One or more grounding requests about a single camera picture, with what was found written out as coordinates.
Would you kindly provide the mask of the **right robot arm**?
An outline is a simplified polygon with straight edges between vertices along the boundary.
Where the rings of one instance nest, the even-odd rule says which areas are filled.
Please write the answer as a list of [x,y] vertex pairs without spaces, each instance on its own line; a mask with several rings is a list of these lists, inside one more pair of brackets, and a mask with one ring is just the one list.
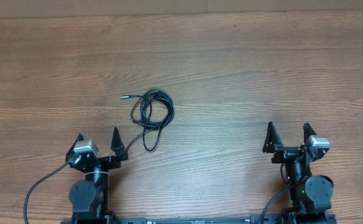
[[[273,164],[280,165],[280,174],[286,189],[273,196],[262,210],[261,223],[336,223],[335,215],[328,215],[333,196],[333,181],[325,175],[313,175],[310,163],[322,159],[330,149],[330,141],[317,134],[309,123],[303,125],[303,142],[300,146],[286,147],[269,122],[262,151],[271,153]],[[282,195],[290,196],[290,208],[279,215],[267,216],[270,205]]]

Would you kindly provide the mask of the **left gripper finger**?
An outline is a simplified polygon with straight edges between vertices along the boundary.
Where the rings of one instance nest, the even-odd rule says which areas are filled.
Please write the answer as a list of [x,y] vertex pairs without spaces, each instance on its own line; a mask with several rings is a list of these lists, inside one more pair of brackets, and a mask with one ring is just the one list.
[[75,142],[73,143],[73,145],[71,146],[70,148],[70,152],[71,153],[74,153],[74,148],[75,148],[75,145],[77,144],[77,142],[79,141],[83,141],[84,140],[84,134],[83,133],[79,133]]
[[124,146],[121,136],[119,134],[119,130],[115,126],[113,129],[113,136],[111,140],[111,150],[114,152],[115,156],[119,161],[128,160],[128,151]]

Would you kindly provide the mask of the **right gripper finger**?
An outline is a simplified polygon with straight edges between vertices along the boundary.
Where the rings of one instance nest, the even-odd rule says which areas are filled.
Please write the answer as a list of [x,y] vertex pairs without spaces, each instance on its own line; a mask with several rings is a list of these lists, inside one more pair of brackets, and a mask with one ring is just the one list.
[[317,133],[311,127],[309,123],[303,125],[303,143],[305,145],[312,145],[313,138],[317,136]]
[[279,151],[282,147],[283,143],[280,139],[280,136],[278,135],[277,130],[275,129],[274,122],[270,121],[268,123],[267,134],[262,148],[262,152],[275,153]]

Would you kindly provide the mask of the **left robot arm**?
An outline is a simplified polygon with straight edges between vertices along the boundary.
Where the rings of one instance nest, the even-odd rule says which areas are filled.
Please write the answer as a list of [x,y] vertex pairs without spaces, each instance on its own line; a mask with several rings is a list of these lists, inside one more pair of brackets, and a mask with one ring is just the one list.
[[98,157],[97,145],[80,133],[66,153],[67,164],[85,175],[69,191],[71,223],[119,223],[109,210],[109,171],[120,168],[128,153],[117,128],[113,130],[111,150],[112,156]]

